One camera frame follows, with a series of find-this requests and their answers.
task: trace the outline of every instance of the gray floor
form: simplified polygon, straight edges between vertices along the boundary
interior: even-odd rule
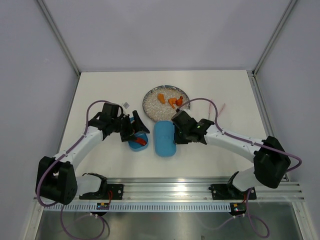
[[[261,217],[270,228],[271,240],[302,240],[297,220],[289,203],[251,203],[250,213]],[[83,213],[65,212],[65,225]],[[60,212],[43,213],[36,240],[68,240],[61,231]],[[210,230],[230,218],[228,213],[116,213],[104,215],[110,226],[101,239],[108,240],[260,240],[248,218],[234,219],[219,230]],[[102,224],[92,217],[85,218],[68,228],[78,238],[89,239],[101,231]],[[261,234],[266,230],[256,223]]]

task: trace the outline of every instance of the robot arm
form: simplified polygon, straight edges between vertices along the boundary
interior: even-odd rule
[[[243,199],[243,195],[248,189],[259,185],[273,189],[277,188],[291,164],[287,156],[232,138],[224,134],[224,130],[221,132],[213,121],[201,119],[197,122],[183,110],[178,111],[171,120],[175,125],[174,141],[176,144],[200,142],[205,145],[215,145],[239,154],[254,164],[254,167],[236,172],[225,186],[220,186],[220,189],[216,188],[217,194],[227,196],[226,198]],[[272,136],[262,140],[231,133],[230,131],[226,132],[246,139],[248,142],[258,143],[284,152],[279,141]]]
[[[142,123],[137,111],[133,111],[134,121],[125,115],[121,106],[106,102],[101,112],[87,123],[86,132],[72,144],[53,157],[43,157],[38,166],[36,191],[45,171],[60,157],[63,157],[44,177],[40,186],[40,196],[64,205],[69,204],[75,196],[99,192],[107,194],[107,179],[101,175],[88,173],[76,177],[75,170],[86,155],[100,144],[111,133],[120,133],[121,141],[135,141],[146,144],[135,136],[136,133],[149,134],[150,131]]]

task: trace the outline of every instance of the toy carrot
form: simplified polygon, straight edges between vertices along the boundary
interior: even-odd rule
[[[176,103],[176,101],[177,101],[177,99],[174,98],[174,97],[168,99],[168,103],[171,105],[171,107],[172,107],[173,109],[175,109],[174,104]]]
[[[165,96],[162,93],[158,94],[158,100],[162,103],[165,104],[166,100],[165,100]]]
[[[175,101],[175,105],[181,106],[182,105],[182,99],[183,99],[183,97],[180,96],[180,98],[177,101]]]

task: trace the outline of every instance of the round plate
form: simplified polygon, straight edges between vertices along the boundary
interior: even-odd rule
[[[164,95],[165,104],[162,104],[158,100],[158,94]],[[179,99],[180,96],[183,97],[183,103],[190,100],[188,95],[178,87],[170,85],[157,86],[151,89],[144,96],[142,101],[143,111],[154,122],[170,121],[171,118],[176,114],[176,109],[178,106],[174,105],[175,109],[173,109],[168,103],[168,99]],[[183,106],[182,109],[190,109],[190,103]]]

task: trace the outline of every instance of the white wall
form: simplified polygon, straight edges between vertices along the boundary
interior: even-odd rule
[[[288,152],[303,160],[290,176],[301,183],[320,236],[319,13],[320,1],[298,2],[258,81],[278,138]]]
[[[0,1],[0,235],[17,240],[77,78],[33,0]]]
[[[82,72],[252,70],[289,0],[45,0]]]

